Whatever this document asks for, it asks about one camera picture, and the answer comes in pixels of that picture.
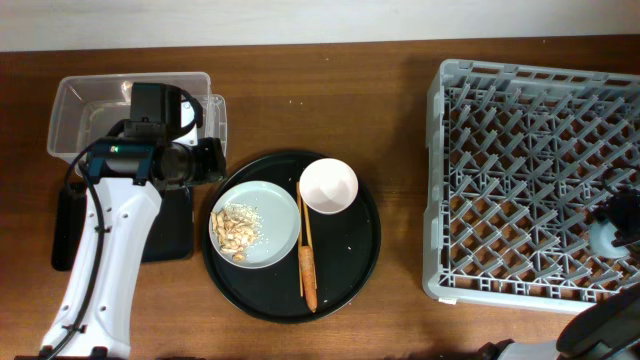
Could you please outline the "light blue cup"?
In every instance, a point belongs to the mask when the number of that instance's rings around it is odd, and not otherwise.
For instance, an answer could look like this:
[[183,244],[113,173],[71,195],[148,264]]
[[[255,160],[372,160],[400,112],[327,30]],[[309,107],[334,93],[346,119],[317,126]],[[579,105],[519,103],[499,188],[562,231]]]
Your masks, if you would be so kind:
[[617,228],[609,221],[593,222],[589,225],[589,244],[592,252],[607,259],[620,259],[630,255],[625,247],[615,247]]

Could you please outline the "white bowl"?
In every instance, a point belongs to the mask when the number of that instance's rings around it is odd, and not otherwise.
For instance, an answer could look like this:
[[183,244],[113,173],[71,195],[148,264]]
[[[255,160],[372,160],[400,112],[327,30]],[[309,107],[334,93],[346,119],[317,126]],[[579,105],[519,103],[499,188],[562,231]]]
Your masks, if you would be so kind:
[[345,162],[321,158],[303,170],[299,188],[308,207],[323,215],[334,215],[354,202],[359,182],[354,170]]

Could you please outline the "orange carrot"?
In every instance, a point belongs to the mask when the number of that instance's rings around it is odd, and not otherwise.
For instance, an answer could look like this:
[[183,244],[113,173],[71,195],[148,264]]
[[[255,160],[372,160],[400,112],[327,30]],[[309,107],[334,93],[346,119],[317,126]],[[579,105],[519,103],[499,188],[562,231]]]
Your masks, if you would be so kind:
[[303,296],[307,307],[315,313],[318,307],[314,254],[310,246],[302,246],[299,250],[299,263],[303,284]]

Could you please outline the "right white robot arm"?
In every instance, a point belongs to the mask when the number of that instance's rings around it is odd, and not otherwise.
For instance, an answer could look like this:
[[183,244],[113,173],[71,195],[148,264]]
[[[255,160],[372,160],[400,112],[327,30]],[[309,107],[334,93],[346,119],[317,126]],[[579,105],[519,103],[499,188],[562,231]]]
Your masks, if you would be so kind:
[[[639,192],[624,190],[591,212],[589,241],[594,250],[621,250],[639,257]],[[639,286],[637,284],[577,315],[554,342],[487,343],[474,359],[637,359]]]

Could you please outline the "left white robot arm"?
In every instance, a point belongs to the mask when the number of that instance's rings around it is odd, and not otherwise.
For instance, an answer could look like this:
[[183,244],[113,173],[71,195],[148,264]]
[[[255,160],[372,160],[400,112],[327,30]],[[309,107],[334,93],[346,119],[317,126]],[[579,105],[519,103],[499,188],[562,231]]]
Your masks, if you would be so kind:
[[136,82],[130,114],[71,162],[86,183],[79,247],[40,359],[126,359],[132,302],[149,232],[166,191],[221,181],[219,139],[181,142],[204,124],[187,90]]

